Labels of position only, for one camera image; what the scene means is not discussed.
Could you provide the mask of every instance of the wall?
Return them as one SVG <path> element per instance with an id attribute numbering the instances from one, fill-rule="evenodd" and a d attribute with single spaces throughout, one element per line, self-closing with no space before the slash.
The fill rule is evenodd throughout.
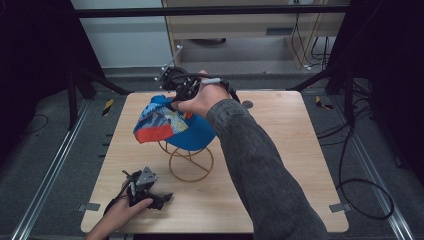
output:
<path id="1" fill-rule="evenodd" d="M 75 9 L 162 7 L 160 0 L 72 0 Z M 164 17 L 87 18 L 81 23 L 102 68 L 155 67 L 169 62 Z"/>

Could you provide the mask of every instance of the gray floor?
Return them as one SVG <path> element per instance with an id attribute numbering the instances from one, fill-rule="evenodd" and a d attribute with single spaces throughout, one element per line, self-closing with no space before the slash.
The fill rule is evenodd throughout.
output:
<path id="1" fill-rule="evenodd" d="M 186 41 L 181 61 L 182 66 L 191 72 L 205 69 L 210 74 L 224 75 L 236 89 L 285 89 L 320 71 L 320 66 L 312 70 L 295 68 L 284 40 L 278 38 L 227 39 L 221 45 Z M 150 78 L 111 80 L 132 91 L 157 90 L 158 87 Z M 342 94 L 327 96 L 322 89 L 325 83 L 326 80 L 322 80 L 302 94 L 317 133 L 343 123 L 336 109 L 329 110 L 316 105 L 316 96 L 320 96 L 324 104 L 334 106 L 342 98 Z M 33 226 L 32 238 L 78 239 L 83 236 L 80 230 L 83 213 L 77 211 L 77 208 L 90 198 L 103 156 L 107 153 L 110 134 L 113 134 L 125 102 L 125 96 L 119 96 L 100 85 L 96 85 L 96 89 L 98 94 L 95 100 L 79 98 L 80 107 L 89 103 L 87 117 Z M 110 98 L 114 99 L 111 111 L 107 116 L 102 116 L 103 107 Z M 364 107 L 367 107 L 367 103 L 361 101 L 356 111 Z M 66 91 L 42 100 L 38 104 L 37 114 L 27 131 L 41 129 L 22 136 L 21 142 L 9 157 L 10 165 L 0 175 L 0 236 L 3 236 L 0 239 L 8 239 L 14 231 L 65 138 L 68 127 Z M 424 239 L 423 186 L 412 171 L 396 167 L 395 156 L 372 115 L 372 111 L 367 111 L 358 117 L 355 133 L 396 202 L 397 212 L 401 213 L 415 239 Z M 341 131 L 321 139 L 320 143 L 340 142 L 346 133 Z M 335 184 L 338 183 L 342 145 L 322 146 Z M 368 177 L 352 140 L 347 145 L 342 175 L 343 179 Z M 345 190 L 352 202 L 365 212 L 380 216 L 383 214 L 376 191 L 371 187 L 354 183 L 347 185 Z M 398 239 L 391 221 L 372 220 L 355 210 L 346 215 L 349 230 L 331 234 L 332 239 Z"/>

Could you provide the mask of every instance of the desk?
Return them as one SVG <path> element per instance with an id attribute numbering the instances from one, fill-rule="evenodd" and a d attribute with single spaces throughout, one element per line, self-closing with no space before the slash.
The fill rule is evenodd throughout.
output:
<path id="1" fill-rule="evenodd" d="M 350 0 L 309 0 L 307 4 L 345 4 Z M 292 0 L 162 0 L 164 7 L 288 5 Z M 294 63 L 302 67 L 311 61 L 315 37 L 337 36 L 344 13 L 250 14 L 166 17 L 173 52 L 185 39 L 280 37 L 286 40 Z M 292 33 L 297 24 L 297 31 Z M 281 29 L 269 34 L 268 29 Z"/>
<path id="2" fill-rule="evenodd" d="M 169 155 L 156 142 L 139 144 L 132 130 L 139 114 L 154 93 L 133 93 L 126 100 L 113 135 L 91 203 L 101 204 L 99 211 L 87 211 L 81 224 L 89 232 L 102 217 L 109 201 L 118 194 L 125 175 L 149 166 L 159 177 L 151 191 L 174 193 L 161 211 L 147 209 L 121 231 L 126 233 L 249 233 L 252 222 L 231 182 L 219 139 L 208 148 L 215 164 L 203 180 L 185 183 L 168 168 Z M 241 101 L 250 100 L 249 111 L 268 132 L 287 169 L 303 188 L 308 201 L 323 219 L 329 232 L 344 232 L 348 222 L 344 212 L 332 213 L 329 205 L 339 203 L 309 115 L 299 92 L 238 92 Z"/>

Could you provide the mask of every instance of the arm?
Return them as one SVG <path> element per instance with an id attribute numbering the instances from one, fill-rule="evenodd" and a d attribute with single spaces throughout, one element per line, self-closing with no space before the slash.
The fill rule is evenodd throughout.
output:
<path id="1" fill-rule="evenodd" d="M 213 126 L 234 186 L 249 213 L 255 239 L 325 239 L 326 228 L 286 170 L 268 134 L 219 85 L 174 104 Z"/>
<path id="2" fill-rule="evenodd" d="M 86 240 L 103 240 L 110 234 L 122 228 L 135 215 L 140 214 L 151 203 L 152 199 L 144 199 L 129 207 L 128 197 L 123 197 L 113 205 L 94 228 L 85 236 Z"/>

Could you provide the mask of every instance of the aluminum rail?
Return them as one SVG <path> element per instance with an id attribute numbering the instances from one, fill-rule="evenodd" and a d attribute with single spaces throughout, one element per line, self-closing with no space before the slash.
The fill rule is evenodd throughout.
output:
<path id="1" fill-rule="evenodd" d="M 340 117 L 342 118 L 343 123 L 347 123 L 347 120 L 345 119 L 343 114 L 343 110 L 342 110 L 343 104 L 341 103 L 341 99 L 338 97 L 330 97 L 330 99 L 334 103 L 335 109 L 337 110 Z M 352 143 L 356 151 L 356 154 L 358 155 L 359 162 L 362 165 L 362 169 L 367 175 L 367 178 L 370 181 L 382 187 L 385 191 L 387 191 L 390 194 L 386 183 L 384 182 L 383 178 L 378 173 L 377 168 L 374 166 L 374 163 L 372 162 L 371 157 L 368 155 L 365 149 L 365 146 L 362 144 L 362 141 L 359 135 L 356 133 L 356 131 L 353 132 Z M 377 200 L 379 201 L 380 206 L 383 209 L 384 213 L 385 214 L 389 213 L 390 203 L 386 199 L 385 195 L 381 191 L 377 190 L 376 188 L 373 188 L 373 189 L 374 189 L 374 194 Z M 393 229 L 394 234 L 399 240 L 414 240 L 415 237 L 412 234 L 411 229 L 408 226 L 408 223 L 406 222 L 405 218 L 400 212 L 400 209 L 397 206 L 394 199 L 393 199 L 393 204 L 394 204 L 394 212 L 392 216 L 389 217 L 388 221 L 390 226 Z"/>
<path id="2" fill-rule="evenodd" d="M 82 123 L 84 122 L 84 119 L 87 116 L 87 110 L 90 106 L 90 103 L 90 100 L 83 101 L 79 113 L 79 120 L 76 122 L 75 127 L 69 130 L 66 134 L 62 145 L 57 151 L 56 156 L 53 159 L 53 162 L 50 165 L 50 168 L 47 171 L 43 182 L 38 188 L 38 191 L 35 194 L 31 204 L 26 210 L 18 226 L 13 231 L 11 237 L 12 240 L 25 240 L 28 238 L 32 227 L 34 226 L 34 223 L 37 220 L 38 215 L 40 214 L 41 209 L 43 208 L 44 203 L 46 202 L 54 183 L 56 182 L 57 176 L 59 175 L 59 172 L 62 169 L 66 157 L 68 156 L 68 153 L 72 147 L 72 144 L 74 143 L 75 138 L 77 137 L 78 132 L 81 129 Z"/>

